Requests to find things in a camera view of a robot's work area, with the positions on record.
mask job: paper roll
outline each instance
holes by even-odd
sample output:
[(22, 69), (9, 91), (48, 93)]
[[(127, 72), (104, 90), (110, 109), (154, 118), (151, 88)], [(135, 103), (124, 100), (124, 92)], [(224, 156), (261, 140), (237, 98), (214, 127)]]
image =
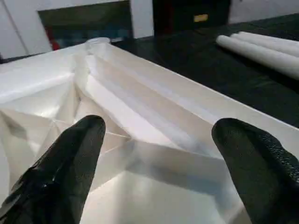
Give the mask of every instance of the paper roll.
[(266, 40), (263, 38), (250, 37), (244, 34), (232, 34), (230, 37), (299, 57), (299, 47), (292, 46), (287, 43), (280, 43), (272, 40)]
[(216, 42), (228, 50), (299, 80), (297, 57), (223, 35), (218, 36)]
[(268, 41), (275, 41), (281, 44), (289, 44), (289, 45), (297, 45), (299, 46), (298, 41), (292, 41), (292, 40), (287, 40), (287, 39), (282, 39), (278, 37), (273, 37), (273, 36), (265, 36), (265, 35), (260, 35), (260, 34), (253, 34), (253, 33), (248, 33), (248, 32), (239, 32), (239, 34), (243, 36), (247, 36), (248, 38), (255, 38), (255, 39), (264, 39)]

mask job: white cylinder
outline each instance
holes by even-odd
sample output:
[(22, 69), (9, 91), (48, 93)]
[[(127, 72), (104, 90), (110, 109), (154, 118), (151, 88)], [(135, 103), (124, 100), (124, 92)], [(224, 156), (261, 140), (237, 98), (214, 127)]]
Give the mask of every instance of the white cylinder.
[(272, 40), (266, 40), (263, 38), (249, 37), (243, 34), (232, 34), (230, 37), (299, 57), (299, 47), (297, 46), (292, 46), (290, 44), (280, 43)]
[(299, 46), (298, 41), (292, 41), (292, 40), (287, 40), (287, 39), (282, 39), (278, 37), (273, 37), (273, 36), (265, 36), (265, 35), (260, 35), (260, 34), (253, 34), (253, 33), (248, 33), (248, 32), (239, 32), (239, 34), (243, 36), (247, 36), (249, 38), (255, 38), (255, 39), (264, 39), (268, 41), (275, 41), (281, 44), (289, 44), (289, 45), (297, 45)]
[(299, 80), (299, 58), (228, 36), (218, 36), (217, 44), (262, 65)]

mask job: black table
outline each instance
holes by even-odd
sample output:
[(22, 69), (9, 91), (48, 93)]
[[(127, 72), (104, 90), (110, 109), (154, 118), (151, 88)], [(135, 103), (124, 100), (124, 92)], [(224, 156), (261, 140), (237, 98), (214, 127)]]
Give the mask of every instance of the black table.
[(299, 127), (299, 81), (215, 44), (218, 35), (230, 35), (238, 31), (299, 41), (298, 25), (299, 14), (293, 14), (169, 36), (122, 41), (115, 43), (115, 46)]

